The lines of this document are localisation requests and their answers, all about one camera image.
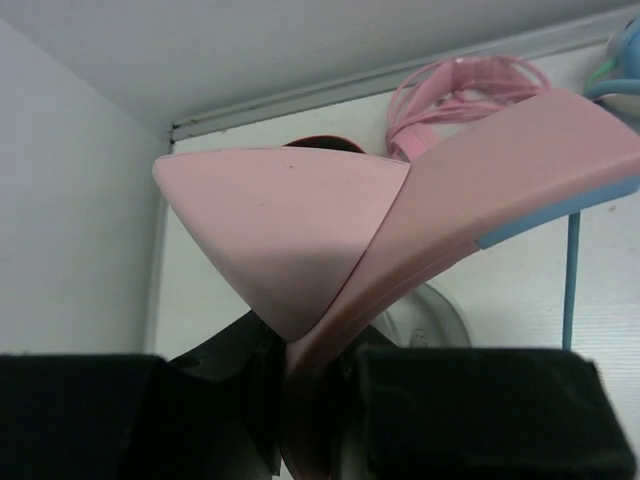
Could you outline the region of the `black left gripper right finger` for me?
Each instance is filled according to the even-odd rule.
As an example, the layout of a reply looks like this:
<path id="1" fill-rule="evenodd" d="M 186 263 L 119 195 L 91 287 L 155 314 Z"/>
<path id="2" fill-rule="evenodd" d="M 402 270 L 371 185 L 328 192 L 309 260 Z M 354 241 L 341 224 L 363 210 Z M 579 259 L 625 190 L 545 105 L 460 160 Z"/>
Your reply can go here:
<path id="1" fill-rule="evenodd" d="M 631 479 L 596 365 L 545 348 L 409 347 L 367 328 L 335 366 L 335 479 Z"/>

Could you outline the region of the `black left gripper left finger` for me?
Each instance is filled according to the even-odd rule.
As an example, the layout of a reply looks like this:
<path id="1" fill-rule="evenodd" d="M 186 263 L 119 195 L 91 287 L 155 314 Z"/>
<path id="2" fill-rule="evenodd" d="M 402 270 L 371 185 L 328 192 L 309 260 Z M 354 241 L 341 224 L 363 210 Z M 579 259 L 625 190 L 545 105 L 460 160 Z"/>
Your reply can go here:
<path id="1" fill-rule="evenodd" d="M 269 479 L 285 344 L 247 313 L 171 360 L 1 359 L 5 479 Z"/>

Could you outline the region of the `blue pink headphones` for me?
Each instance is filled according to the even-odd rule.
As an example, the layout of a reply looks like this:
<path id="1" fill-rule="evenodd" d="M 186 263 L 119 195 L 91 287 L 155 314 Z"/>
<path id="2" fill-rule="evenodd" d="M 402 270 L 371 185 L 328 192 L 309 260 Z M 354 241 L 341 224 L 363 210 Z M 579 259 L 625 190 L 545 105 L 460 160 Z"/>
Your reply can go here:
<path id="1" fill-rule="evenodd" d="M 239 297 L 287 344 L 281 450 L 324 479 L 314 410 L 329 364 L 387 307 L 475 252 L 638 190 L 639 137 L 552 90 L 405 162 L 309 148 L 158 159 L 155 181 Z"/>

